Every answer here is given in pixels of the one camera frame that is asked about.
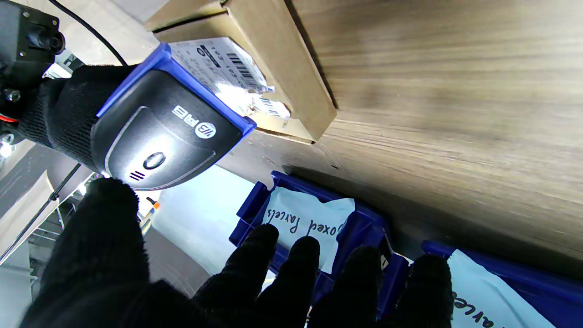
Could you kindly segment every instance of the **black knit glove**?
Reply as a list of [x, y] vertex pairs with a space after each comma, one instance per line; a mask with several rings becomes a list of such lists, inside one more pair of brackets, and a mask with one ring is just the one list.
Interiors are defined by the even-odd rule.
[[[137, 210], [136, 195], [121, 181], [91, 183], [55, 244], [22, 328], [304, 327], [318, 268], [314, 238], [293, 245], [276, 280], [259, 294], [278, 240], [274, 226], [259, 226], [188, 299], [165, 281], [149, 281]], [[312, 308], [308, 327], [451, 327], [444, 259], [419, 258], [395, 311], [376, 322], [380, 267], [377, 249], [356, 249]]]
[[[314, 289], [319, 244], [312, 237], [300, 238], [277, 279], [259, 294], [277, 239], [278, 231], [272, 225], [257, 227], [233, 252], [223, 271], [199, 289], [193, 297], [195, 304], [228, 327], [303, 327]], [[312, 308], [308, 327], [451, 327], [451, 278], [444, 259], [419, 258], [395, 311], [376, 322], [380, 268], [377, 249], [356, 249], [332, 291]]]

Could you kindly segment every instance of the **barcode scanner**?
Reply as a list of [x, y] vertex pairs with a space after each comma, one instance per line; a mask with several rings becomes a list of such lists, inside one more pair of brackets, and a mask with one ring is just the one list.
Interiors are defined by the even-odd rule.
[[98, 170], [136, 190], [200, 174], [255, 129], [193, 78], [162, 43], [113, 92], [90, 132]]

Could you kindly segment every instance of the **blue plastic bin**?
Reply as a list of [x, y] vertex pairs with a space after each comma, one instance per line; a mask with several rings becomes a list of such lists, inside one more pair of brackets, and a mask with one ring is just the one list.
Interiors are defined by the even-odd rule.
[[[423, 251], [445, 259], [456, 248], [425, 241]], [[512, 263], [494, 256], [460, 249], [474, 262], [499, 276], [557, 328], [583, 327], [583, 282]]]
[[[323, 203], [344, 198], [341, 195], [277, 171], [273, 171], [271, 176], [274, 188], [284, 187], [292, 191], [314, 195]], [[251, 190], [251, 193], [237, 212], [241, 219], [229, 237], [229, 240], [235, 246], [241, 246], [247, 235], [261, 224], [271, 192], [272, 190], [268, 190], [261, 182], [255, 184], [255, 187], [253, 187], [253, 190]], [[344, 263], [355, 248], [359, 246], [374, 246], [378, 247], [381, 253], [389, 259], [388, 266], [383, 270], [384, 279], [378, 296], [378, 317], [391, 313], [405, 284], [409, 263], [402, 256], [391, 254], [389, 227], [386, 220], [361, 202], [356, 201], [355, 211], [348, 216], [346, 226], [336, 240], [338, 241], [338, 252], [332, 266], [332, 274], [318, 270], [313, 301], [317, 302], [324, 294], [332, 290], [334, 280], [342, 271]], [[275, 255], [269, 266], [274, 273], [278, 273], [280, 266], [287, 259], [288, 253], [289, 251], [286, 248], [280, 244], [276, 245]]]

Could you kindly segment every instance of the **blue scanner frame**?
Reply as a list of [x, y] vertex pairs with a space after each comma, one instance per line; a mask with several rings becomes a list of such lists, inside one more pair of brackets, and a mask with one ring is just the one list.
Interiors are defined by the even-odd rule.
[[136, 67], [127, 78], [125, 78], [115, 91], [113, 91], [109, 99], [103, 104], [103, 107], [97, 113], [97, 117], [101, 117], [105, 114], [132, 85], [152, 69], [158, 69], [169, 73], [195, 95], [200, 97], [212, 109], [218, 111], [222, 116], [227, 118], [234, 126], [241, 130], [241, 140], [253, 132], [257, 127], [254, 120], [249, 117], [242, 117], [235, 113], [209, 89], [188, 73], [184, 67], [172, 58], [172, 50], [167, 43], [160, 43], [158, 48], [156, 48], [143, 63], [139, 64], [138, 67]]

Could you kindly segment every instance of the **cardboard box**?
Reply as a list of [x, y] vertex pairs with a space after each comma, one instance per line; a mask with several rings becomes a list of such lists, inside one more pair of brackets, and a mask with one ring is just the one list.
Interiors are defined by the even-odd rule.
[[170, 0], [146, 23], [162, 42], [229, 37], [243, 48], [282, 102], [290, 119], [253, 115], [257, 130], [298, 142], [320, 139], [336, 109], [283, 0]]

